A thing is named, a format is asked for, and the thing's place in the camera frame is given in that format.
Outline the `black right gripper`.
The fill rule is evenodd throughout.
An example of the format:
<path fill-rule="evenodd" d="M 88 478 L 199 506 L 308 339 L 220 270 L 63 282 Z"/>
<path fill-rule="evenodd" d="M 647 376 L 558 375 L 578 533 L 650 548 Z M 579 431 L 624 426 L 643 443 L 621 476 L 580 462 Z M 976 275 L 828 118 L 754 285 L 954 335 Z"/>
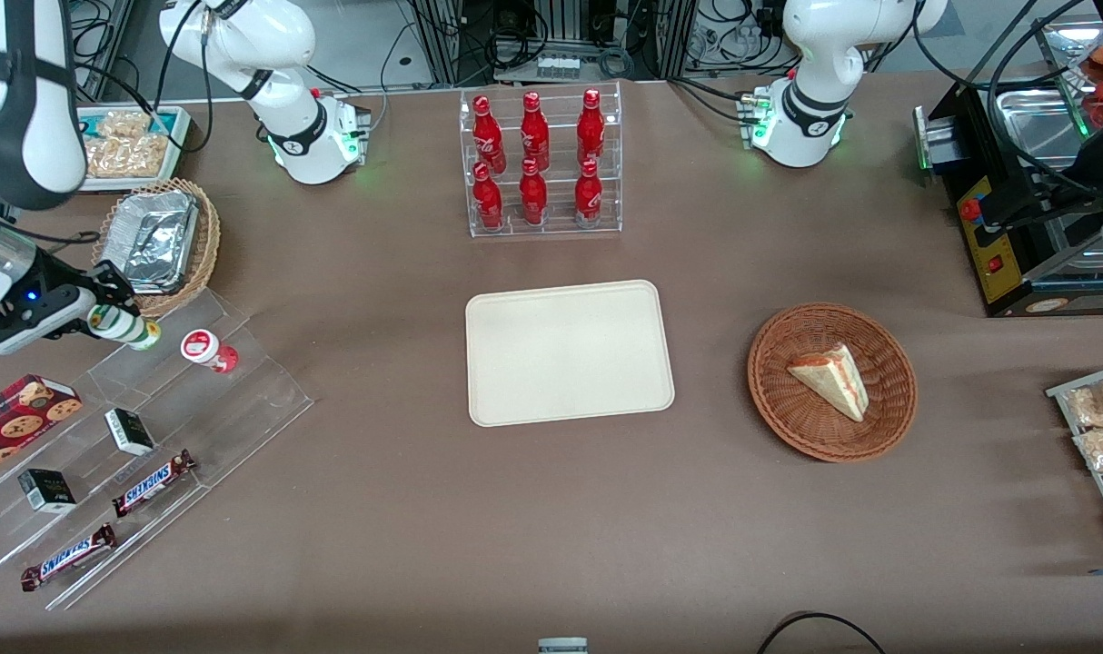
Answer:
<path fill-rule="evenodd" d="M 23 277 L 23 305 L 63 309 L 77 301 L 82 317 L 90 317 L 97 305 L 139 310 L 131 282 L 113 262 L 96 264 L 90 278 L 56 257 L 35 257 Z"/>

